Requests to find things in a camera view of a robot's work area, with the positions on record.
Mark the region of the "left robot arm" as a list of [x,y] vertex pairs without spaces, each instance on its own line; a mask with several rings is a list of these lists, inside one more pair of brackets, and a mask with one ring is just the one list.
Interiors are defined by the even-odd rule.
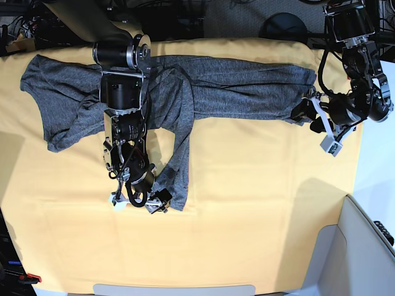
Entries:
[[319,92],[310,91],[293,109],[290,120],[309,122],[316,133],[325,130],[327,121],[336,141],[342,140],[354,127],[371,119],[382,122],[393,111],[388,79],[383,73],[376,43],[370,39],[375,34],[363,1],[322,1],[325,29],[334,42],[342,43],[338,58],[350,79],[348,93],[335,93],[323,82],[327,57],[332,53],[326,45],[318,67]]

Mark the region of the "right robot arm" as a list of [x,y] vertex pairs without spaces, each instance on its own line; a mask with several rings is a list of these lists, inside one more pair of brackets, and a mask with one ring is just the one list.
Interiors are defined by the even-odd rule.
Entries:
[[44,5],[82,40],[93,44],[101,68],[99,99],[104,111],[104,161],[118,181],[111,193],[115,208],[131,204],[149,213],[167,212],[168,190],[154,192],[155,164],[146,148],[152,100],[148,93],[151,40],[115,26],[94,1],[45,1]]

